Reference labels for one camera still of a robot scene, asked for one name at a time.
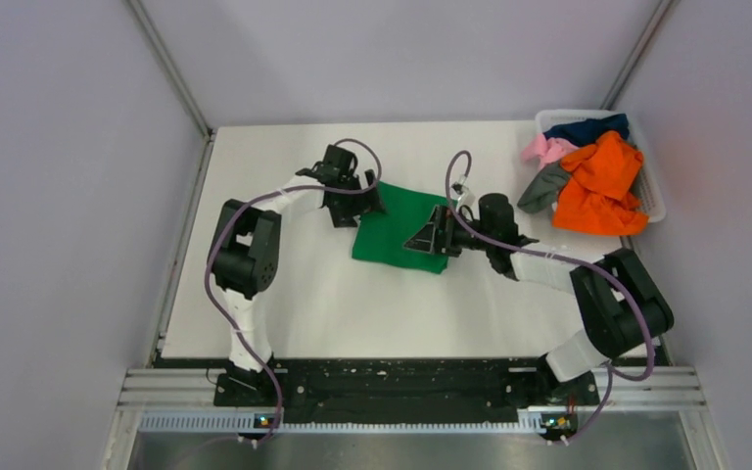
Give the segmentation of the green t shirt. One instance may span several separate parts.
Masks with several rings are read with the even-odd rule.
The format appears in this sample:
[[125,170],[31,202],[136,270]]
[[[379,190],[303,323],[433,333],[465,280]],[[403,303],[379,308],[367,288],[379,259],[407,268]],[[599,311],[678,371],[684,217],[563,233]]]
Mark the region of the green t shirt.
[[447,269],[447,256],[415,252],[404,244],[429,220],[436,206],[446,203],[446,198],[385,182],[379,183],[379,191],[386,212],[370,212],[360,218],[352,259],[443,273]]

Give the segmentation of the orange t shirt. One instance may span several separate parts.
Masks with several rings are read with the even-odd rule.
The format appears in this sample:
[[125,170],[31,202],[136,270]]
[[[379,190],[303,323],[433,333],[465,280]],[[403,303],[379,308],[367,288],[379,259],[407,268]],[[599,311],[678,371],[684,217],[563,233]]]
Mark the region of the orange t shirt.
[[559,163],[570,179],[558,195],[554,227],[615,237],[638,235],[646,228],[649,216],[632,194],[644,155],[618,132],[605,132]]

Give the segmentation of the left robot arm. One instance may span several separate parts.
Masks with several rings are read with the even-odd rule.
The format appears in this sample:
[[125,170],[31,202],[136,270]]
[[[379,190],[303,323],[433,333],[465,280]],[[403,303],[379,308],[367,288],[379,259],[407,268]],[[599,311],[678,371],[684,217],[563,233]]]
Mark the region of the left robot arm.
[[326,147],[321,160],[298,170],[282,186],[247,202],[226,201],[207,255],[204,288],[230,331],[227,380],[251,404],[283,404],[283,388],[273,371],[261,294],[275,280],[282,230],[288,222],[328,211],[336,228],[355,228],[368,213],[385,212],[379,190],[381,160],[359,174],[351,138]]

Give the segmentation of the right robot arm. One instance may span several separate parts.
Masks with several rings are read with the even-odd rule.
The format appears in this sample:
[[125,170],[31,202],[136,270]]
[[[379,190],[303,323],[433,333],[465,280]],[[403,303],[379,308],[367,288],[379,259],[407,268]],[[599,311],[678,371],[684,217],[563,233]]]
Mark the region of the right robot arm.
[[614,376],[613,361],[635,348],[645,350],[646,365],[632,378],[649,377],[653,340],[674,325],[671,308],[634,251],[620,248],[598,260],[563,254],[524,234],[502,194],[481,197],[475,209],[434,206],[403,246],[448,258],[481,253],[508,281],[518,325],[545,341],[545,352],[526,374],[523,394],[531,404],[589,399],[593,369],[604,366]]

